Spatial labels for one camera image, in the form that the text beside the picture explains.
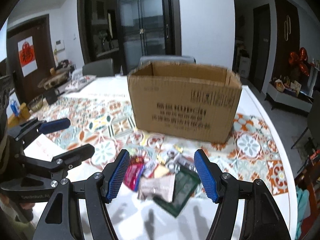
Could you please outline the person left hand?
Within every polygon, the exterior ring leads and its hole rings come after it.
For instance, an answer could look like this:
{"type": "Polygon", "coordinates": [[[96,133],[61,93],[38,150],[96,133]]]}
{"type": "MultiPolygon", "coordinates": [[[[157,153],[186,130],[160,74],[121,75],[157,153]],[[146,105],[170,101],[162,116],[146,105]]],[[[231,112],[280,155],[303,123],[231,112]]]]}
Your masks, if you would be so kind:
{"type": "Polygon", "coordinates": [[[34,203],[21,203],[18,204],[13,200],[10,200],[7,196],[1,194],[1,209],[6,215],[12,219],[18,219],[19,221],[26,223],[33,220],[33,207],[34,203]]]}

